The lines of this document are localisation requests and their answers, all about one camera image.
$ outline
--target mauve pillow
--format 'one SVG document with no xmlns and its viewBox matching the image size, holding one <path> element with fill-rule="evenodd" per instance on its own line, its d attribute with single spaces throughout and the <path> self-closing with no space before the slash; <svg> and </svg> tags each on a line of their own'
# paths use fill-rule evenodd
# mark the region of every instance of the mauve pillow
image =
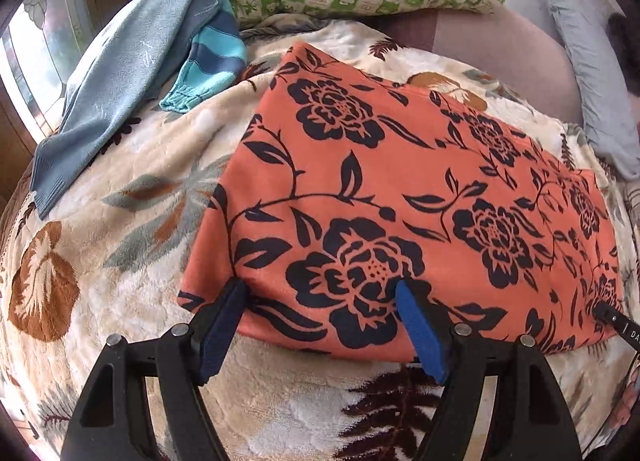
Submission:
<svg viewBox="0 0 640 461">
<path fill-rule="evenodd" d="M 508 8 L 494 14 L 423 9 L 367 21 L 399 43 L 465 62 L 510 86 L 543 114 L 582 124 L 564 48 Z"/>
</svg>

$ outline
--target gray pillow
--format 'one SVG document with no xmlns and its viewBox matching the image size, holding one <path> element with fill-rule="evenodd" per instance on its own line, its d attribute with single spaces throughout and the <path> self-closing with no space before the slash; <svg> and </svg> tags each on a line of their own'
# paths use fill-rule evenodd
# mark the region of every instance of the gray pillow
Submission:
<svg viewBox="0 0 640 461">
<path fill-rule="evenodd" d="M 640 142 L 625 79 L 604 28 L 582 0 L 544 0 L 580 89 L 584 131 L 595 154 L 626 179 L 640 178 Z"/>
</svg>

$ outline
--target blue striped fabric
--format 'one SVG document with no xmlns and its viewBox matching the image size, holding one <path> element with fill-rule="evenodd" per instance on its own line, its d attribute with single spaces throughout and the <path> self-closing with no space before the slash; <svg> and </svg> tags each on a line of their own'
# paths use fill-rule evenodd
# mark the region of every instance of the blue striped fabric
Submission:
<svg viewBox="0 0 640 461">
<path fill-rule="evenodd" d="M 199 103 L 224 91 L 246 67 L 246 48 L 229 0 L 191 42 L 191 51 L 160 108 L 189 112 Z"/>
</svg>

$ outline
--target orange floral cushion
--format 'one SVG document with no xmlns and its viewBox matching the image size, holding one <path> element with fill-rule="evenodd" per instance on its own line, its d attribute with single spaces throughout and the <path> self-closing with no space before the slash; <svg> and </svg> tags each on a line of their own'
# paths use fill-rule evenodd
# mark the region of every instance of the orange floral cushion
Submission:
<svg viewBox="0 0 640 461">
<path fill-rule="evenodd" d="M 281 62 L 216 188 L 178 302 L 231 275 L 239 332 L 343 357 L 410 361 L 398 279 L 454 322 L 545 352 L 610 335 L 614 232 L 588 170 L 435 91 L 370 76 L 306 44 Z"/>
</svg>

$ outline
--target metal pin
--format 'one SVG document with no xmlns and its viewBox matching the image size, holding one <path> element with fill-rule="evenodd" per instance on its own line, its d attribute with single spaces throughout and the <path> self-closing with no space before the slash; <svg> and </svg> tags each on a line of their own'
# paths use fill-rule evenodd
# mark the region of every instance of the metal pin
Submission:
<svg viewBox="0 0 640 461">
<path fill-rule="evenodd" d="M 469 324 L 463 324 L 462 322 L 460 322 L 459 324 L 456 324 L 456 326 L 453 329 L 456 332 L 456 335 L 460 335 L 460 336 L 469 336 L 472 331 L 471 326 Z"/>
<path fill-rule="evenodd" d="M 184 336 L 189 332 L 189 324 L 185 324 L 184 322 L 180 324 L 176 324 L 171 328 L 171 334 L 173 336 Z"/>
<path fill-rule="evenodd" d="M 122 340 L 122 335 L 119 335 L 117 333 L 111 333 L 109 336 L 107 336 L 107 345 L 110 347 L 115 347 L 121 342 L 121 340 Z"/>
<path fill-rule="evenodd" d="M 536 341 L 531 335 L 522 335 L 520 337 L 520 343 L 525 347 L 533 347 L 536 345 Z"/>
</svg>

